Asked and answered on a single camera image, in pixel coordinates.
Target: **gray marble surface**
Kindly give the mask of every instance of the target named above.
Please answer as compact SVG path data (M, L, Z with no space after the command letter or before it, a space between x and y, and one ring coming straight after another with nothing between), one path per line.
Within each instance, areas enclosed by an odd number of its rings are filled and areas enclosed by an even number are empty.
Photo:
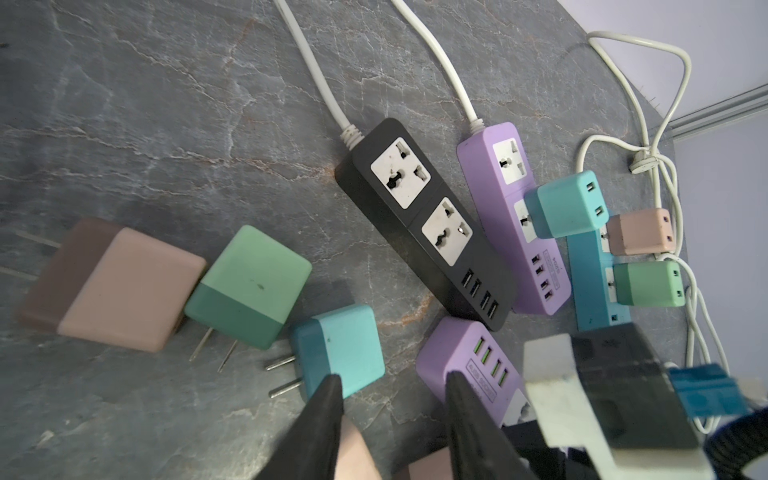
M455 146L468 124L421 38L385 0L290 2L331 88L365 133L402 121L475 214ZM539 183L573 171L591 133L638 139L620 85L555 0L412 0L487 124L513 121ZM333 179L339 130L268 0L4 0L0 16L0 265L35 274L95 215L209 261L249 223L314 267L291 320L352 302L376 312L386 375L346 400L385 478L445 444L442 407L414 359L445 311ZM649 110L653 124L658 115ZM672 153L669 142L663 151ZM610 208L651 206L627 155L592 147ZM288 352L183 326L147 354L20 328L30 286L0 276L3 478L251 478L303 407ZM683 310L637 310L663 359L681 361ZM495 334L521 367L529 339L574 332L556 315L510 316Z

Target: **black hose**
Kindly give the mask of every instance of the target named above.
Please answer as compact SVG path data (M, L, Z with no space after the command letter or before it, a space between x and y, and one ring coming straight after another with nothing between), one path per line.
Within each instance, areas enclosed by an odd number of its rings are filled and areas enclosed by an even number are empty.
M704 444L719 480L745 480L741 469L768 453L768 408L734 420Z

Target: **black power strip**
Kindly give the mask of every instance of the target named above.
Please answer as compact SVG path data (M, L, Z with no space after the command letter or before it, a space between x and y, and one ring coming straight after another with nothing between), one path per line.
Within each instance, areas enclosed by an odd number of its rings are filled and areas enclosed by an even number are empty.
M400 122L363 138L336 181L452 316L501 329L515 278Z

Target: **coiled white cable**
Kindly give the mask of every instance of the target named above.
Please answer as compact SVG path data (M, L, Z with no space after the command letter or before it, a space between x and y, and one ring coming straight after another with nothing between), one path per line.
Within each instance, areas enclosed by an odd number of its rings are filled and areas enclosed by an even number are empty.
M326 77L323 75L323 71L320 70L320 66L317 64L317 60L315 59L314 53L312 53L310 44L307 43L306 37L304 37L304 33L301 31L301 27L299 26L299 22L296 21L296 18L293 16L293 12L290 10L290 7L285 2L285 0L274 1L275 6L280 11L280 15L283 16L283 20L285 20L286 25L288 25L288 29L290 30L291 36L293 36L293 40L299 47L301 56L304 58L304 62L310 70L310 74L312 75L312 79L317 85L317 89L320 90L320 96L323 97L326 105L328 105L328 110L331 111L333 119L342 129L342 141L347 146L347 148L352 150L355 145L360 143L360 141L363 139L362 133L360 133L360 130L358 130L355 125L349 122L349 119L347 119L346 115L339 106L339 102L337 102L336 98L333 96L333 93L328 86L328 82L326 81Z
M464 112L467 114L467 119L469 120L469 131L473 135L479 131L482 131L485 128L485 124L482 118L478 118L478 115L475 113L475 108L472 107L472 102L469 100L467 91L464 89L462 79L458 77L456 69L453 68L453 63L451 63L448 55L445 54L445 50L443 50L442 46L440 46L440 42L437 41L437 38L435 38L435 36L429 31L429 28L424 25L419 17L413 13L413 10L411 10L403 0L392 0L392 4L395 6L395 8L397 8L398 12L400 12L403 18L409 24L411 24L416 32L422 36L424 41L432 50L432 53L434 53L438 61L440 61L440 65L442 65L443 70L445 70L445 73L448 75L448 79L451 81L454 90L456 90L458 101L461 102L462 107L464 108Z
M650 173L651 183L654 189L654 206L656 208L661 208L661 187L660 187L660 177L664 179L664 183L667 187L667 190L670 193L670 197L672 199L673 208L672 208L672 225L673 229L675 231L675 249L672 253L662 253L660 256L657 257L657 260L659 261L665 261L665 260L671 260L674 262L677 262L683 270L685 270L688 280L690 281L690 286L686 289L686 319L688 323L688 338L687 338L687 347L686 347L686 358L685 358L685 364L686 367L691 367L694 365L694 353L696 349L696 343L699 344L700 347L700 354L702 356L702 360L706 363L712 362L709 348L707 347L707 341L704 339L704 336L701 332L701 328L699 327L699 324L696 321L697 317L697 309L698 306L701 305L701 312L703 314L704 320L707 323L707 328L709 329L713 341L715 342L715 345L717 347L717 354L720 357L720 361L722 363L723 369L730 374L730 368L728 366L728 359L725 354L725 350L723 349L723 344L720 341L720 337L717 335L717 331L715 330L714 325L712 324L712 319L710 318L710 314L707 311L707 305L704 302L703 294L701 293L701 290L699 289L696 277L694 276L694 272L686 263L684 260L682 260L680 256L680 252L683 249L683 238L684 238L684 223L683 223L683 208L680 205L680 197L677 192L677 168L675 167L672 160L670 160L669 157L666 155L662 155L659 153L658 146L659 142L661 140L661 135L664 133L664 130L667 128L667 125L669 124L670 119L672 118L672 115L674 114L675 109L680 104L680 99L683 97L683 93L685 92L685 88L688 85L688 81L690 79L690 70L691 70L691 63L690 63L690 56L688 53L685 52L682 48L676 47L674 45L669 45L665 43L661 43L659 41L653 41L648 40L646 38L638 38L633 37L630 35L624 35L620 33L613 33L610 31L593 31L587 35L589 45L594 48L594 50L600 55L600 57L603 59L603 61L606 63L608 68L616 75L616 78L619 80L619 83L621 83L621 86L624 88L624 91L627 93L627 96L630 98L630 101L637 112L637 119L640 122L640 130L641 130L641 137L643 144L642 145L632 145L629 144L620 138L611 137L608 135L591 135L587 138L587 140L584 141L584 143L579 148L578 155L576 157L576 171L581 172L584 170L584 159L587 154L587 150L589 149L589 146L595 142L595 141L601 141L601 142L607 142L610 144L617 145L625 150L638 152L635 154L635 161L630 166L630 170L633 174L639 174L643 171L648 171ZM597 42L596 38L606 38L609 40L616 40L616 41L623 41L626 43L631 43L634 45L640 45L644 47L649 48L656 48L657 50L661 51L667 51L669 53L672 53L679 57L683 62L683 78L680 81L680 87L677 89L677 94L675 95L674 100L672 101L672 105L670 106L669 111L666 115L664 115L664 119L661 122L661 125L659 126L659 130L654 135L653 140L651 140L648 136L648 128L647 123L645 121L645 115L643 114L643 111L640 107L640 102L637 100L637 96L634 94L634 91L632 90L632 87L629 84L629 81L624 76L624 74L619 70L618 66L611 60L611 57L608 56L607 52L602 48L602 46ZM694 420L694 425L696 428L702 432L702 433L710 433L715 428L717 428L717 424L720 422L720 417L710 417L706 420L704 424L699 419Z

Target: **purple power strip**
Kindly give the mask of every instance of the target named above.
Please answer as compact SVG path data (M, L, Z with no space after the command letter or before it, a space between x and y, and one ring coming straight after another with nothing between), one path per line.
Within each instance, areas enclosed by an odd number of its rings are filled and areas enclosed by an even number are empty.
M521 222L523 196L536 180L518 129L509 122L487 127L460 143L456 155L485 235L518 279L512 309L554 314L571 296L571 281L557 242L536 237L531 222L527 229Z
M523 379L480 322L443 317L416 357L416 373L445 403L445 376L459 371L496 425L501 425Z

